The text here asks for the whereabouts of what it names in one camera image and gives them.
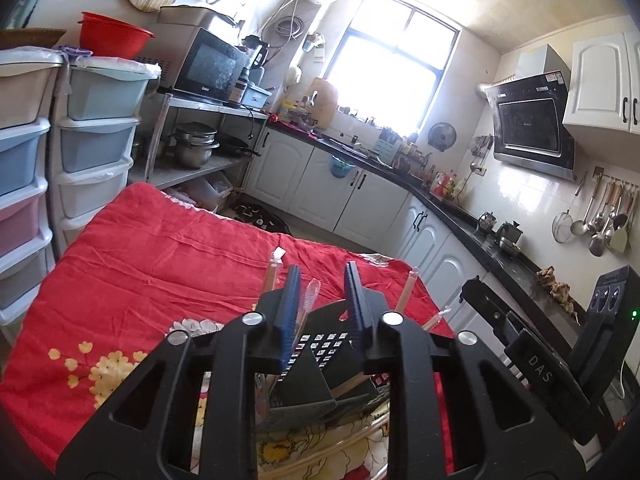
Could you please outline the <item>wooden cutting board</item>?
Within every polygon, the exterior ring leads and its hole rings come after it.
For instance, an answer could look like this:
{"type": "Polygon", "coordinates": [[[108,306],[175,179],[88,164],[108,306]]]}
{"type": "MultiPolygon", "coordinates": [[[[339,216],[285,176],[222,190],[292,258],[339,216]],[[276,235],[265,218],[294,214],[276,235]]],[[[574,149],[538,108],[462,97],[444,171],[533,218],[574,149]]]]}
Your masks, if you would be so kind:
{"type": "Polygon", "coordinates": [[[307,89],[307,96],[311,117],[316,122],[314,128],[328,128],[337,107],[336,88],[326,79],[316,77],[307,89]]]}

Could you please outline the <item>black microwave oven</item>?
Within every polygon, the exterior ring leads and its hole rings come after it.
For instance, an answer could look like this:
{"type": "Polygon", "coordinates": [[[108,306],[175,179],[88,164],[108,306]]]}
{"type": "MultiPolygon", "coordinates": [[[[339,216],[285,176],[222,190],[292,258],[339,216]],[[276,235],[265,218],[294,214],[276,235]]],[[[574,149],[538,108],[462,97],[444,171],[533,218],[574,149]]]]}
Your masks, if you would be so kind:
{"type": "Polygon", "coordinates": [[[160,66],[160,90],[227,102],[248,56],[205,28],[154,24],[137,60],[160,66]]]}

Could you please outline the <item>plastic drawer tower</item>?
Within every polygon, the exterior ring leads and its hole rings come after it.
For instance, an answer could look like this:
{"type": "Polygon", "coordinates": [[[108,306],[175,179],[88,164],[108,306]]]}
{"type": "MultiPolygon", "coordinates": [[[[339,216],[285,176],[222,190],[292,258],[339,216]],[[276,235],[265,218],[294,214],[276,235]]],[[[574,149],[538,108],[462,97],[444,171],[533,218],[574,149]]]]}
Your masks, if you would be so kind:
{"type": "Polygon", "coordinates": [[[1,52],[1,333],[9,341],[54,267],[46,151],[63,65],[51,49],[1,52]]]}
{"type": "Polygon", "coordinates": [[[81,56],[58,76],[48,153],[58,252],[126,186],[140,106],[159,79],[157,64],[107,56],[81,56]]]}

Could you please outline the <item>left plastic drawer tower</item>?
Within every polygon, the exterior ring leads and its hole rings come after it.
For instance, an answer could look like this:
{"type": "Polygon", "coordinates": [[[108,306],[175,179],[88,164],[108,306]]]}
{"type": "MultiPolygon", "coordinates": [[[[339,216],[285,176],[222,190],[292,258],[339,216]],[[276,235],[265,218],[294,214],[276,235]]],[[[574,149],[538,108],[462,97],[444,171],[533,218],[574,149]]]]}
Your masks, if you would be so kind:
{"type": "Polygon", "coordinates": [[[63,65],[51,49],[1,52],[1,333],[9,341],[54,267],[46,151],[63,65]]]}

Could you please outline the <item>hanging strainer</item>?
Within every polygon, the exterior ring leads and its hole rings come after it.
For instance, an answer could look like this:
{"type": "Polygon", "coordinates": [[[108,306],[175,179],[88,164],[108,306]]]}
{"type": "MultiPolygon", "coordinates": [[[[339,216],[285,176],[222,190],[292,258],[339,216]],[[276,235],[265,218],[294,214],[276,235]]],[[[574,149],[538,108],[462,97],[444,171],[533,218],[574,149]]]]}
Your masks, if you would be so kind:
{"type": "Polygon", "coordinates": [[[566,207],[565,210],[557,214],[552,221],[551,233],[555,243],[565,244],[572,237],[572,233],[570,232],[570,226],[573,223],[573,217],[570,211],[572,210],[574,203],[576,202],[580,193],[582,192],[582,188],[584,187],[585,180],[586,180],[586,174],[584,174],[580,179],[570,204],[566,207]]]}

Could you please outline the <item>chopsticks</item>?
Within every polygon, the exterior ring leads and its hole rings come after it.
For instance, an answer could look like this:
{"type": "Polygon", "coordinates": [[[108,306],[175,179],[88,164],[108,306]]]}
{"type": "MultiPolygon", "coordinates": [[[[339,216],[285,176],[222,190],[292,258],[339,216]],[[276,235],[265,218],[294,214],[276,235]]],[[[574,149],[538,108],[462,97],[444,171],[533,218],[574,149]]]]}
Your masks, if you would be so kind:
{"type": "Polygon", "coordinates": [[[285,255],[285,249],[278,246],[273,249],[269,258],[265,281],[262,285],[262,292],[271,292],[278,284],[278,276],[282,268],[282,258],[285,255]]]}

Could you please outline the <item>small wall fan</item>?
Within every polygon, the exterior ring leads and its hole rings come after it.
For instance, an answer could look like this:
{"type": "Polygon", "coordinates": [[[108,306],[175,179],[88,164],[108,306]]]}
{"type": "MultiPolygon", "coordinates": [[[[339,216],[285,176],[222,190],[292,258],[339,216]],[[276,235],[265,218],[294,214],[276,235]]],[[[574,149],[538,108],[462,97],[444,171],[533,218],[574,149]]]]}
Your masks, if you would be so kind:
{"type": "Polygon", "coordinates": [[[457,142],[457,131],[449,122],[436,122],[427,133],[427,144],[440,152],[446,152],[457,142]]]}

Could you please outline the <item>red plastic basin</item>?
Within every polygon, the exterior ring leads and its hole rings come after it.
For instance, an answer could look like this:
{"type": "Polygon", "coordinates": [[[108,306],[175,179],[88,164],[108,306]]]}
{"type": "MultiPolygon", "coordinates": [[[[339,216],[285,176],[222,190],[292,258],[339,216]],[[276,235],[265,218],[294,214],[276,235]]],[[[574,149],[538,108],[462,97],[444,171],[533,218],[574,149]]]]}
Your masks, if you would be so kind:
{"type": "Polygon", "coordinates": [[[154,37],[144,28],[88,11],[82,12],[78,24],[79,47],[95,56],[133,60],[154,37]]]}

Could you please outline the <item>right plastic drawer tower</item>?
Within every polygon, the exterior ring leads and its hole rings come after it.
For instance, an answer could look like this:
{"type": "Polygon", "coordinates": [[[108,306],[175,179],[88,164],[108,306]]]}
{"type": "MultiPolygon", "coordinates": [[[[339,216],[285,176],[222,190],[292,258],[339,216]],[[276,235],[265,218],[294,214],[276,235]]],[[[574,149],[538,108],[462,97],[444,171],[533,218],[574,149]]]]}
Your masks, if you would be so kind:
{"type": "Polygon", "coordinates": [[[48,153],[58,252],[126,186],[140,106],[159,79],[157,64],[107,56],[81,56],[58,76],[48,153]]]}

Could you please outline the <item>metal shelf rack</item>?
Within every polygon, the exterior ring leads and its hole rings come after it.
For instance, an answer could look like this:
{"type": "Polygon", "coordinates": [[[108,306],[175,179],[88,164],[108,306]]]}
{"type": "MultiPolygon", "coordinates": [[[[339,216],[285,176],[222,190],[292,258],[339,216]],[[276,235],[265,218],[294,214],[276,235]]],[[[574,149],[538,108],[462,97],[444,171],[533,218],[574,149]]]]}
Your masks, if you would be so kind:
{"type": "Polygon", "coordinates": [[[237,166],[258,156],[254,144],[268,115],[246,106],[231,107],[154,93],[158,106],[146,153],[129,170],[128,182],[164,190],[237,166]]]}

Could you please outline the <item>black electric kettle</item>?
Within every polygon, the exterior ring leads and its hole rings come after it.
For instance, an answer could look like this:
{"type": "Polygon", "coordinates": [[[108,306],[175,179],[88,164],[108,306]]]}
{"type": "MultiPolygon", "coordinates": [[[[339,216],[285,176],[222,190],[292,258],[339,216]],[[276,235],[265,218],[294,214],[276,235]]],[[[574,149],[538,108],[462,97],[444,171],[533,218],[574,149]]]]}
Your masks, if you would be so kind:
{"type": "Polygon", "coordinates": [[[262,67],[269,53],[268,42],[262,41],[256,35],[250,35],[242,39],[242,45],[250,51],[250,68],[262,67]]]}

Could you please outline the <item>wicker basket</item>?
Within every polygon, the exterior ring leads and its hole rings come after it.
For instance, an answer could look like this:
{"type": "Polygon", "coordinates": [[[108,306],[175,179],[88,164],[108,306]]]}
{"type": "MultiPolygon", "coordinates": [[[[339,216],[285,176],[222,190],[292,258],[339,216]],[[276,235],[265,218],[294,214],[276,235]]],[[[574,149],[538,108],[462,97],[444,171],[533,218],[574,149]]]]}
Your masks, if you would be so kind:
{"type": "Polygon", "coordinates": [[[0,32],[0,49],[9,50],[20,47],[52,48],[66,34],[58,28],[14,28],[0,32]]]}

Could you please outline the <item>dark green utensil basket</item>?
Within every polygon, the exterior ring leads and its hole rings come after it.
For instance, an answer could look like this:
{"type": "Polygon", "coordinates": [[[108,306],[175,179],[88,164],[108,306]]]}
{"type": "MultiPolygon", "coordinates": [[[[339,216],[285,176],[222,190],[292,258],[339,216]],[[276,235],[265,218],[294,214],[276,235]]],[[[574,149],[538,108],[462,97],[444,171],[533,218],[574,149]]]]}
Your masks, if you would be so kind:
{"type": "Polygon", "coordinates": [[[361,359],[349,337],[346,302],[312,310],[270,394],[268,411],[256,417],[257,431],[333,426],[371,414],[388,399],[385,380],[369,378],[340,396],[333,393],[360,372],[361,359]]]}

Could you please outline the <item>red floral tablecloth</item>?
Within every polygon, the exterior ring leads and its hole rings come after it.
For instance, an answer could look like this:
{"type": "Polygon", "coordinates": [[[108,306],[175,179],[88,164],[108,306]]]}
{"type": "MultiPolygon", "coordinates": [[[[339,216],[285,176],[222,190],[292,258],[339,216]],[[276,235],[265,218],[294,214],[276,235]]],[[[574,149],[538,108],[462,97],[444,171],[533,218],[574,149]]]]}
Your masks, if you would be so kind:
{"type": "Polygon", "coordinates": [[[407,263],[269,233],[146,184],[125,188],[43,280],[1,379],[1,474],[45,479],[81,426],[173,330],[216,332],[256,307],[276,249],[317,304],[362,284],[396,304],[407,263]]]}

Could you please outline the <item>stainless steel pot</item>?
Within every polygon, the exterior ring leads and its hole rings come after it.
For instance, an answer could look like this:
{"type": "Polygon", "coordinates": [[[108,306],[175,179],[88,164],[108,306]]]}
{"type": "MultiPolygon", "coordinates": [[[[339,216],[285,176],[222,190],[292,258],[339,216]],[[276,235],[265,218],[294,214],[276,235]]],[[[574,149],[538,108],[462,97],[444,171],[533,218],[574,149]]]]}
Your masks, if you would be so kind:
{"type": "Polygon", "coordinates": [[[219,146],[217,130],[201,122],[176,125],[172,136],[176,140],[176,162],[190,169],[202,168],[219,146]]]}

